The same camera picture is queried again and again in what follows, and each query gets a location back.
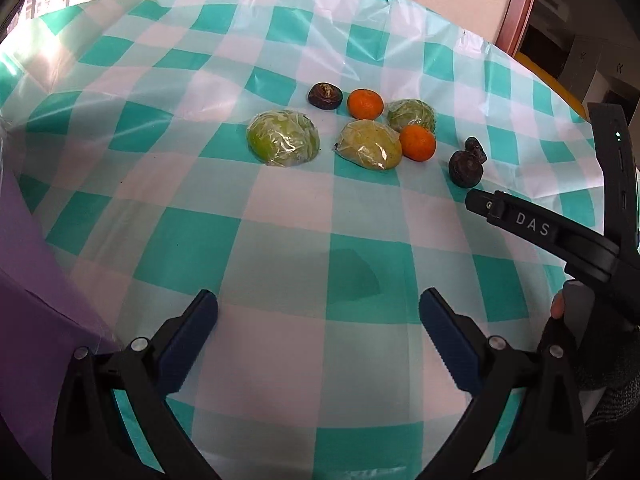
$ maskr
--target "yellow object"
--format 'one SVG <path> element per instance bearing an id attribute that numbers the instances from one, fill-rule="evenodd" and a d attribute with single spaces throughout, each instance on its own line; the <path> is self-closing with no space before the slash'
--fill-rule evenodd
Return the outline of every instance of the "yellow object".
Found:
<path id="1" fill-rule="evenodd" d="M 390 170 L 400 163 L 400 134 L 368 119 L 347 124 L 335 145 L 342 158 L 368 170 Z"/>
<path id="2" fill-rule="evenodd" d="M 564 88 L 553 76 L 542 70 L 538 65 L 536 65 L 532 60 L 530 60 L 521 52 L 518 52 L 515 55 L 514 59 L 524 68 L 528 68 L 540 79 L 542 79 L 544 84 L 551 88 L 562 98 L 565 103 L 567 103 L 571 108 L 574 109 L 575 113 L 580 115 L 580 117 L 582 117 L 585 121 L 587 120 L 587 114 L 584 111 L 584 106 L 582 106 L 582 103 L 578 101 L 578 99 L 576 99 L 574 96 L 572 96 L 569 91 Z"/>

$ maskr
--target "wooden door frame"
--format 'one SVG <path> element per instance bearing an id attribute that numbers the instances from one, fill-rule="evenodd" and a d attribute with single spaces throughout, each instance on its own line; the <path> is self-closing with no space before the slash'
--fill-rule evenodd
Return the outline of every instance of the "wooden door frame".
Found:
<path id="1" fill-rule="evenodd" d="M 510 0 L 502 27 L 495 45 L 502 51 L 515 56 L 527 28 L 534 0 Z"/>

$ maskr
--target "dried fruit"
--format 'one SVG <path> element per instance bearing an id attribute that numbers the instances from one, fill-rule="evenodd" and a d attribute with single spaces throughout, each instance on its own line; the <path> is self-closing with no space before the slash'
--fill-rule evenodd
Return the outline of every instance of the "dried fruit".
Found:
<path id="1" fill-rule="evenodd" d="M 318 129 L 295 110 L 272 110 L 254 117 L 246 129 L 254 153 L 272 166 L 295 166 L 312 160 L 320 150 Z"/>
<path id="2" fill-rule="evenodd" d="M 480 161 L 480 164 L 484 164 L 486 162 L 486 153 L 482 149 L 480 141 L 475 137 L 469 137 L 465 140 L 465 150 L 473 153 Z"/>
<path id="3" fill-rule="evenodd" d="M 311 87 L 307 99 L 321 110 L 335 110 L 342 103 L 342 91 L 331 83 L 316 83 Z"/>
<path id="4" fill-rule="evenodd" d="M 374 120 L 385 108 L 385 103 L 373 90 L 360 88 L 354 90 L 347 98 L 349 113 L 356 119 Z"/>
<path id="5" fill-rule="evenodd" d="M 386 119 L 396 132 L 408 124 L 420 124 L 431 133 L 436 131 L 436 116 L 433 108 L 420 99 L 401 99 L 388 105 Z"/>
<path id="6" fill-rule="evenodd" d="M 390 170 L 400 163 L 402 146 L 398 132 L 386 124 L 361 120 L 347 124 L 335 151 L 342 158 L 368 170 Z"/>
<path id="7" fill-rule="evenodd" d="M 412 160 L 424 162 L 436 152 L 436 138 L 419 124 L 409 124 L 400 132 L 402 154 Z"/>
<path id="8" fill-rule="evenodd" d="M 482 164 L 471 152 L 458 151 L 449 159 L 449 176 L 459 187 L 477 186 L 482 179 Z"/>

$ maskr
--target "orange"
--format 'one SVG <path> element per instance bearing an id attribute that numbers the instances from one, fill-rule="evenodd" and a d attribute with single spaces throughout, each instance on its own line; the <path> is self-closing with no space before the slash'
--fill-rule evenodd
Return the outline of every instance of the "orange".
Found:
<path id="1" fill-rule="evenodd" d="M 418 162 L 429 160 L 436 152 L 436 138 L 419 124 L 408 124 L 400 130 L 402 154 Z"/>
<path id="2" fill-rule="evenodd" d="M 373 90 L 360 88 L 349 94 L 347 108 L 349 113 L 358 120 L 369 119 L 373 121 L 385 107 L 382 97 Z"/>

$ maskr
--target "metal screw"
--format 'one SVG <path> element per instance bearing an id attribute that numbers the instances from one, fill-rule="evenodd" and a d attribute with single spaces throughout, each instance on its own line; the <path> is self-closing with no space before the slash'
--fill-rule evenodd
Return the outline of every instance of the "metal screw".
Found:
<path id="1" fill-rule="evenodd" d="M 74 357 L 78 359 L 78 361 L 84 359 L 88 355 L 89 355 L 89 351 L 84 346 L 81 346 L 80 348 L 76 348 L 76 351 L 74 352 Z"/>
<path id="2" fill-rule="evenodd" d="M 146 339 L 146 337 L 139 337 L 131 342 L 131 349 L 134 352 L 142 352 L 148 346 L 149 341 Z"/>
<path id="3" fill-rule="evenodd" d="M 561 346 L 551 345 L 549 347 L 549 353 L 556 359 L 559 359 L 564 355 L 564 350 L 562 350 Z"/>
<path id="4" fill-rule="evenodd" d="M 504 350 L 507 346 L 507 342 L 498 335 L 492 335 L 489 338 L 489 346 L 494 350 Z"/>

